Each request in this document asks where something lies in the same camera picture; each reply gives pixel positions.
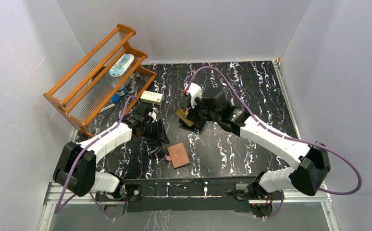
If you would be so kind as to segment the gold credit card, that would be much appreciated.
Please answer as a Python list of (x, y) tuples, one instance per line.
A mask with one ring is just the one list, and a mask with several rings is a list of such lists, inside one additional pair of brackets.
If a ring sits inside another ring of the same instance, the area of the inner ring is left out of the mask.
[(195, 122), (187, 119), (187, 116), (188, 116), (188, 109), (187, 108), (178, 109), (176, 111), (176, 115), (179, 117), (180, 123), (186, 125), (187, 127), (192, 127), (192, 126), (195, 125)]

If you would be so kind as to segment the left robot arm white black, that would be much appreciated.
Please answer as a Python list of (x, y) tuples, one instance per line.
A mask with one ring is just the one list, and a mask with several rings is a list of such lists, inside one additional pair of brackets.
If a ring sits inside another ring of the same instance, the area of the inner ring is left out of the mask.
[(110, 172), (98, 172), (96, 166), (117, 147), (137, 137), (151, 143), (169, 143), (157, 108), (139, 103), (99, 135), (80, 143), (65, 144), (53, 180), (79, 197), (89, 192), (104, 192), (113, 200), (121, 200), (126, 193), (123, 178)]

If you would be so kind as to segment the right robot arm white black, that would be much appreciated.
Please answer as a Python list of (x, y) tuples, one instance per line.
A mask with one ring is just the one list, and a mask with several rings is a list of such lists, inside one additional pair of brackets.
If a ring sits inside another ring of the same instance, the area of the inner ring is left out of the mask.
[(276, 171), (261, 172), (239, 193), (252, 198), (266, 199), (279, 190), (295, 189), (314, 196), (330, 171), (326, 150), (320, 142), (307, 145), (252, 117), (244, 107), (230, 104), (219, 88), (205, 91), (191, 84), (185, 94), (190, 97), (187, 119), (201, 127), (207, 121), (217, 123), (223, 130), (255, 142), (288, 163), (288, 167)]

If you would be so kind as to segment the black card tray box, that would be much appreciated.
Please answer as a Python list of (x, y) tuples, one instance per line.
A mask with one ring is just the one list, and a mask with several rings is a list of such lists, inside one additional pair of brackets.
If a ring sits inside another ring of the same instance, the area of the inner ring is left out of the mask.
[(180, 123), (180, 119), (179, 119), (179, 123), (181, 124), (181, 126), (183, 126), (185, 128), (201, 130), (206, 123), (205, 120), (199, 118), (198, 115), (193, 112), (192, 108), (187, 107), (187, 109), (188, 109), (187, 119), (195, 122), (195, 125), (192, 126), (192, 127), (187, 127), (186, 125)]

